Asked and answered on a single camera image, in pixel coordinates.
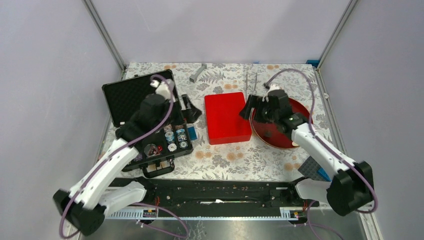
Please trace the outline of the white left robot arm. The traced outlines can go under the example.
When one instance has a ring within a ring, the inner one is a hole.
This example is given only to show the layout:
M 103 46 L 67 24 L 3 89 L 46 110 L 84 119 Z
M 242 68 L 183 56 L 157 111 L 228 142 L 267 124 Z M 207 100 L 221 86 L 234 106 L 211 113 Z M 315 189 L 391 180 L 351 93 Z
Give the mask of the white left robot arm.
M 61 215 L 59 235 L 63 239 L 75 236 L 64 235 L 65 221 L 87 236 L 95 232 L 108 214 L 129 205 L 152 204 L 155 192 L 143 184 L 132 181 L 118 190 L 105 190 L 118 173 L 139 154 L 146 145 L 152 144 L 155 136 L 166 125 L 181 121 L 173 115 L 178 97 L 174 94 L 175 83 L 171 79 L 151 81 L 155 93 L 143 99 L 140 109 L 126 121 L 115 134 L 115 140 L 103 157 L 69 191 L 59 189 L 53 196 Z

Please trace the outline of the red tin lid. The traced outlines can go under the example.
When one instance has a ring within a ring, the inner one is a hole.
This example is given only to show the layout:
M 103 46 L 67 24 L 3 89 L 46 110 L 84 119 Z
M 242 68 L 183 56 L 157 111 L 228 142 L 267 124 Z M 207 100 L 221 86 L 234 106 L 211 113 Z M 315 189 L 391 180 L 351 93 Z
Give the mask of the red tin lid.
M 204 97 L 207 135 L 210 145 L 248 142 L 250 122 L 239 113 L 245 106 L 242 92 L 210 94 Z

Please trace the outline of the silver tweezers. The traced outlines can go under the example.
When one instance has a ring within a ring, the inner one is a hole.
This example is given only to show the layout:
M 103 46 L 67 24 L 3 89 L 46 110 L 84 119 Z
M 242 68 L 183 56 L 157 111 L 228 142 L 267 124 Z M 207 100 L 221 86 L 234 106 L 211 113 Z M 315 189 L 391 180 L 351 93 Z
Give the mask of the silver tweezers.
M 245 74 L 244 78 L 244 97 L 247 100 L 249 95 L 256 93 L 257 88 L 257 82 L 258 82 L 258 72 L 252 71 L 247 72 Z

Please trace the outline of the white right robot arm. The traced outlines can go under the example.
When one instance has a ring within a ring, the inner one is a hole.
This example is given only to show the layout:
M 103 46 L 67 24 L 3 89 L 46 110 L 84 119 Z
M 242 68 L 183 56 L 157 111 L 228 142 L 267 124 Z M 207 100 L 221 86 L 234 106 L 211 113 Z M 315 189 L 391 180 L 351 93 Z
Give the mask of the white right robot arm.
M 272 124 L 289 140 L 304 149 L 326 172 L 330 181 L 300 178 L 287 191 L 287 201 L 293 206 L 305 200 L 329 204 L 340 216 L 360 211 L 378 198 L 374 190 L 373 170 L 365 162 L 357 162 L 339 151 L 315 131 L 311 118 L 294 112 L 289 97 L 282 89 L 269 90 L 265 96 L 250 94 L 239 115 L 245 120 Z

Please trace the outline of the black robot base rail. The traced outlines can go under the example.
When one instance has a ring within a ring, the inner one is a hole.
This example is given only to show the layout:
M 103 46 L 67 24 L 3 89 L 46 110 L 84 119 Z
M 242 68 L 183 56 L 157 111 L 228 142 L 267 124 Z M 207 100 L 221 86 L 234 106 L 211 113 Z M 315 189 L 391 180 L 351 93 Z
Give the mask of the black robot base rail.
M 302 199 L 292 182 L 115 178 L 110 189 L 140 183 L 142 203 L 165 208 L 180 218 L 205 220 L 296 219 L 311 199 Z

